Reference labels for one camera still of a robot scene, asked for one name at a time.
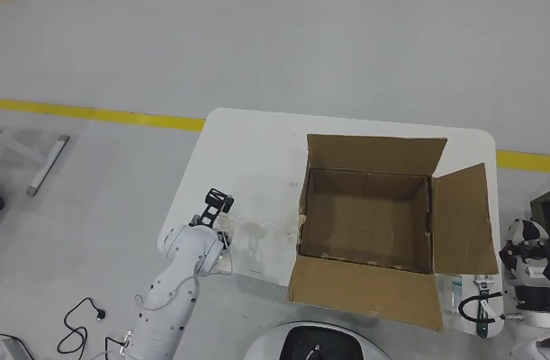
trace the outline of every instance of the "white robot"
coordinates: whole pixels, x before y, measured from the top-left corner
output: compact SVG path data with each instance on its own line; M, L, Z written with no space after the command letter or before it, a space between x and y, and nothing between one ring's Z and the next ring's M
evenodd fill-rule
M172 229L158 249L174 258L150 285L137 326L127 334L121 355L130 360L172 359L199 297L198 277L212 273L230 238L213 228L221 212L229 212L232 197L211 189L206 210L189 225ZM387 360L377 346L356 333L333 325L296 322L260 336L243 360Z

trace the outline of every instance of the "cable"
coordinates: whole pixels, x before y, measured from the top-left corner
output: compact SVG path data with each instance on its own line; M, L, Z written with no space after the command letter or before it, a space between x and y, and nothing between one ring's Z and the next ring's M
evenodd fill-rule
M175 290L172 291L172 295L168 298L167 302L165 302L164 304L162 304L160 306L153 307L153 308L149 308L149 307L145 306L144 298L142 297L142 295L137 293L137 294L134 295L134 301L137 304L137 306L139 306L141 309L143 309L145 311L159 311L161 309L166 308L166 306L168 306L168 304L171 303L171 301L176 298L176 296L178 295L178 289L181 287L181 285L183 285L188 280L199 278L199 277L207 277L207 276L211 276L211 275L227 275L227 276L232 275L233 265L232 265L232 254L230 253L230 245L229 245L229 243L226 239L226 232L224 231L224 228L222 227L222 224L220 224L220 226L221 226L221 231L222 231L222 234L223 234L222 236L224 237L224 244L225 244L225 247L226 247L226 251L229 254L229 260L230 260L230 272L229 273L222 273L221 271L218 271L218 272L215 272L215 273L194 274L192 276L188 276L185 279L183 279L183 281L180 282L176 286Z
M16 337L15 335L5 334L2 332L0 332L0 337L7 337L7 338L11 338L12 340L18 341L18 343L21 344L21 346L24 348L24 351L26 351L26 353L29 355L29 358L31 360L34 360L34 356L32 356L31 351L29 351L29 348L18 337Z
M112 337L105 337L104 338L104 358L106 360L109 360L109 355L108 355L108 351L109 351L109 341L113 342L114 344L117 344L121 347L124 347L124 343L122 341L117 341L115 339L113 339Z
M464 313L464 306L469 303L469 302L473 302L475 300L489 300L489 299L492 299L492 298L498 298L499 296L502 296L502 292L494 292L494 293L490 293L488 295L475 295L475 296L471 296L470 298L466 298L464 299L463 301L461 301L461 303L458 304L458 312L461 314L461 316L471 322L474 322L474 323L477 323L477 324L491 324L493 322L496 321L496 319L475 319L475 318L471 318L470 316L468 316L467 314ZM504 314L501 314L499 316L499 318L501 319L505 319L505 315Z
M101 351L100 353L98 353L95 356L91 357L89 360L96 360L101 356L107 356L109 354L115 354L115 355L118 355L119 357L122 357L121 354L117 353L116 351ZM125 354L124 357L129 358L129 359L139 360L136 357L131 356L129 354Z
M68 325L67 319L68 319L68 315L70 315L71 313L73 313L73 311L78 309L78 307L81 306L83 302L90 302L91 306L95 308L97 320L104 319L104 317L106 316L106 312L102 309L97 308L95 305L95 302L91 298L84 298L77 304L77 306L75 306L69 312L67 312L67 315L65 315L65 318L62 320L62 322L65 324L65 327L67 327L67 329L70 330L70 332L68 333L68 335L62 338L62 340L59 341L59 344L57 345L57 352L59 354L64 355L64 354L73 354L80 350L80 355L78 356L78 360L81 360L83 358L83 354L85 352L86 340L88 339L88 330L82 326L77 328L71 327L70 325ZM74 348L72 350L62 350L61 349L62 344L65 341L67 341L70 337L72 337L74 334L77 334L80 337L80 344L77 346L77 348Z
M103 351L103 352L100 352L100 353L96 354L95 356L91 357L90 360L96 360L101 356L108 356L109 354L116 354L118 356L120 355L116 351Z

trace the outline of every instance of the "wrench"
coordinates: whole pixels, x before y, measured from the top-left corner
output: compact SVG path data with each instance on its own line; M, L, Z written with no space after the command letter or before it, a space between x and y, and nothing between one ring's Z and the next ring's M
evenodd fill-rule
M491 287L492 287L492 284L494 283L494 280L492 280L492 275L476 275L474 277L474 283L479 288L479 295L489 295L489 293L491 292ZM489 314L487 314L487 311L485 311L481 305L481 300L479 300L479 306L476 311L476 318L478 320L489 318ZM489 324L477 323L476 335L478 335L481 338L487 338L487 335L489 335Z

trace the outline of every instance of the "yellow floor line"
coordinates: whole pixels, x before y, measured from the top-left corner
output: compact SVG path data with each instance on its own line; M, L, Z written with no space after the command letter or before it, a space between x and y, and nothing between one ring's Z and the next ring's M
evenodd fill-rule
M118 122L131 125L154 126L184 131L202 131L204 119L180 116L151 115L140 112L92 109L86 107L32 103L0 99L0 109L26 113L44 113L100 122ZM550 173L550 155L497 150L498 167Z
M550 155L497 150L497 166L539 173L550 173Z
M120 112L116 110L92 109L51 103L32 103L0 99L0 109L26 113L45 113L100 122L120 122L131 125L155 126L159 128L202 131L204 119L179 116L151 115L140 112Z

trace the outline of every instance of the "black handle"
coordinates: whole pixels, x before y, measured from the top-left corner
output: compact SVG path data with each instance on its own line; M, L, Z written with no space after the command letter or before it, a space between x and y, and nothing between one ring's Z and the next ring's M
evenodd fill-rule
M489 295L489 289L482 289L479 293L480 296L488 296ZM486 320L489 318L489 314L487 314L487 311L484 310L482 307L482 299L479 300L479 307L476 311L476 319L477 320ZM480 338L487 338L489 335L489 324L487 322L477 322L476 323L476 335L478 335Z

